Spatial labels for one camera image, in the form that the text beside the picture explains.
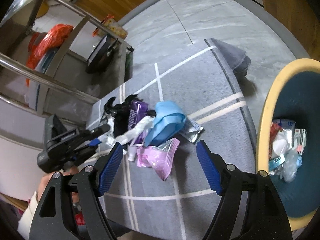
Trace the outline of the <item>green white medicine box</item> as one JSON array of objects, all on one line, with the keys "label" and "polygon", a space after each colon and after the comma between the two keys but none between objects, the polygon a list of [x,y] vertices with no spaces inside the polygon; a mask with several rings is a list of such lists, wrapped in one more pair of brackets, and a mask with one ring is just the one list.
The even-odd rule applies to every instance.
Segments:
[{"label": "green white medicine box", "polygon": [[295,128],[293,137],[293,149],[296,150],[299,155],[302,155],[304,153],[306,141],[306,129]]}]

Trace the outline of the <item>light blue plastic wrapper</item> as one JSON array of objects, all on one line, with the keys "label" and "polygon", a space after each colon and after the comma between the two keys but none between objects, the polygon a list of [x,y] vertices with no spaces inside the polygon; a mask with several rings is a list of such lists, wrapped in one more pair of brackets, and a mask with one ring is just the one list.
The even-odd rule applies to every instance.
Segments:
[{"label": "light blue plastic wrapper", "polygon": [[178,133],[187,119],[182,109],[173,101],[158,102],[153,127],[148,131],[144,146],[159,146]]}]

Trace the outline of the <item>blue bin with yellow rim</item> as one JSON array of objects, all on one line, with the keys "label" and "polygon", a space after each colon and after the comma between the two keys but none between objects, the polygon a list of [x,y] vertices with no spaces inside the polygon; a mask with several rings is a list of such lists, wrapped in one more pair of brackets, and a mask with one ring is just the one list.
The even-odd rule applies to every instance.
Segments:
[{"label": "blue bin with yellow rim", "polygon": [[319,61],[297,59],[276,76],[260,117],[256,170],[271,173],[293,231],[319,210]]}]

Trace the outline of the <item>black baking tray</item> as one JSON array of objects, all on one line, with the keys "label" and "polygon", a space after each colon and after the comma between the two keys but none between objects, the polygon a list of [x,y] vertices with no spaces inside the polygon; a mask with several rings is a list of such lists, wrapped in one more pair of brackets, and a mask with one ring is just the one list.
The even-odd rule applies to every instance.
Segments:
[{"label": "black baking tray", "polygon": [[118,40],[106,34],[92,51],[86,67],[87,74],[102,74],[111,64]]}]

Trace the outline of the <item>white tissue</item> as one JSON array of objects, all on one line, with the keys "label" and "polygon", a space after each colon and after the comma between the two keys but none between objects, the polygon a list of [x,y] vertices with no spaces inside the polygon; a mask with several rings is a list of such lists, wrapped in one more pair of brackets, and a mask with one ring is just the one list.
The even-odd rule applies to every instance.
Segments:
[{"label": "white tissue", "polygon": [[155,117],[145,116],[142,120],[136,124],[133,129],[125,132],[122,135],[117,136],[114,140],[115,142],[125,145],[128,142],[131,142],[133,139],[137,139],[145,130],[153,127],[153,121]]}]

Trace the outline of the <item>purple snack wrapper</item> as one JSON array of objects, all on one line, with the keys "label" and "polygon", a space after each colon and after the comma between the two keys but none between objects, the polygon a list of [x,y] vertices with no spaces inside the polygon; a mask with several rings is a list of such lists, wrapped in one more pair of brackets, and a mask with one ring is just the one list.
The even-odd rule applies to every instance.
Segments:
[{"label": "purple snack wrapper", "polygon": [[129,122],[127,130],[134,129],[135,126],[147,116],[148,103],[139,100],[133,100],[130,105]]}]

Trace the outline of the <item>black plastic bag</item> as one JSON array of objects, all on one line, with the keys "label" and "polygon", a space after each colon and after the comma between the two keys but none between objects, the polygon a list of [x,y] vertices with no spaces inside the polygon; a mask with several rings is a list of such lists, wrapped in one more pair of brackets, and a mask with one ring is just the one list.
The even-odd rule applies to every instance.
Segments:
[{"label": "black plastic bag", "polygon": [[114,118],[114,138],[127,132],[131,103],[134,100],[138,100],[138,95],[131,94],[127,98],[125,98],[123,103],[119,103],[116,105],[113,104],[115,99],[116,97],[109,98],[107,103],[105,103],[104,105],[104,112]]}]

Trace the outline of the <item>blue white wet-wipes pack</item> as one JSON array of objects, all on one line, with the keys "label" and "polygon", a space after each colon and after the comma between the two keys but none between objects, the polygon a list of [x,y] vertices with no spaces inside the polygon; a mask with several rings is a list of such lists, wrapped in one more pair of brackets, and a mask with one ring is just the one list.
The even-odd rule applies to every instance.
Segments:
[{"label": "blue white wet-wipes pack", "polygon": [[271,122],[269,159],[275,159],[287,154],[293,147],[293,137],[296,122],[289,119],[274,119]]}]

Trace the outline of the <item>pink plastic wrapper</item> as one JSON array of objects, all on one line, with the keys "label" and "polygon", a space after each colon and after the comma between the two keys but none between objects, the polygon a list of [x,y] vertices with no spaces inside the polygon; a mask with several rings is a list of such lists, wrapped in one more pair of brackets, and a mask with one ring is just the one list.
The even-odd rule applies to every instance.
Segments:
[{"label": "pink plastic wrapper", "polygon": [[171,174],[180,141],[172,138],[159,146],[137,148],[137,166],[152,168],[162,181]]}]

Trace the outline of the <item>red plastic bag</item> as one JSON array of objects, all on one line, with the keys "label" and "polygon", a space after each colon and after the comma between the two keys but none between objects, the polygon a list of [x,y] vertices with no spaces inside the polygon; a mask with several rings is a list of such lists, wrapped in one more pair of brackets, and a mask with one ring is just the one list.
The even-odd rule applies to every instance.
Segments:
[{"label": "red plastic bag", "polygon": [[34,70],[40,59],[47,51],[60,47],[69,37],[74,27],[69,24],[59,23],[52,27],[44,36],[41,42],[31,49],[31,53],[27,59],[26,66]]}]

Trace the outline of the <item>silver foil sachet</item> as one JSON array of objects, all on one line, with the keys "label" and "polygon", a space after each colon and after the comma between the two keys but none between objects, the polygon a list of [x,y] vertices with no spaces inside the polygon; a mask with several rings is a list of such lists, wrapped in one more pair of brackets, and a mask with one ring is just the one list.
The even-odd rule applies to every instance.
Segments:
[{"label": "silver foil sachet", "polygon": [[179,134],[192,144],[195,144],[203,132],[204,127],[192,119],[186,119],[183,128],[179,131]]}]

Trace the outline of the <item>orange lidded snack jar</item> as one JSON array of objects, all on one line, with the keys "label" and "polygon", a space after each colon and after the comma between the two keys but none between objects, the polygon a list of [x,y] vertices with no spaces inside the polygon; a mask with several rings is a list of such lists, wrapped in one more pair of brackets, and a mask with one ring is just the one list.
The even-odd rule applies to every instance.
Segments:
[{"label": "orange lidded snack jar", "polygon": [[[108,30],[112,31],[113,33],[115,33],[116,35],[118,35],[120,38],[125,39],[128,35],[128,32],[114,19],[114,16],[111,14],[108,14],[102,21],[101,24],[106,27]],[[99,29],[96,28],[93,33],[92,36],[99,36],[99,37],[103,37],[104,36],[104,32]]]}]

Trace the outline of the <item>stainless steel shelf rack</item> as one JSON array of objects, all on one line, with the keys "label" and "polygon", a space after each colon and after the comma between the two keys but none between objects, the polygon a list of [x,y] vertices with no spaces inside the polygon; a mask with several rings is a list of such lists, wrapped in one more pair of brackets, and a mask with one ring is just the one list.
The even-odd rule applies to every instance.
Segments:
[{"label": "stainless steel shelf rack", "polygon": [[[60,47],[47,51],[34,70],[28,68],[31,49],[49,31],[33,29],[45,1],[14,0],[1,20],[1,71],[13,75],[10,81],[1,81],[1,99],[31,114],[56,114],[81,122],[93,104],[125,81],[126,57],[133,48],[89,13],[64,0],[54,0],[78,21],[70,24],[74,29]],[[92,36],[96,28],[118,43],[106,72],[87,74],[88,58],[103,38]]]}]

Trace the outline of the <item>clear plastic bottle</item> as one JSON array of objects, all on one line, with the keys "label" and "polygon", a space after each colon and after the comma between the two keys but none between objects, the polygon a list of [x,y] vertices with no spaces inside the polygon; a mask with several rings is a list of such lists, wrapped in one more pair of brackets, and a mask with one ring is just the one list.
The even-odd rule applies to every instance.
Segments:
[{"label": "clear plastic bottle", "polygon": [[280,173],[280,178],[283,179],[286,183],[292,182],[297,174],[298,169],[302,165],[303,158],[296,151],[291,150],[286,156],[283,163],[283,169]]}]

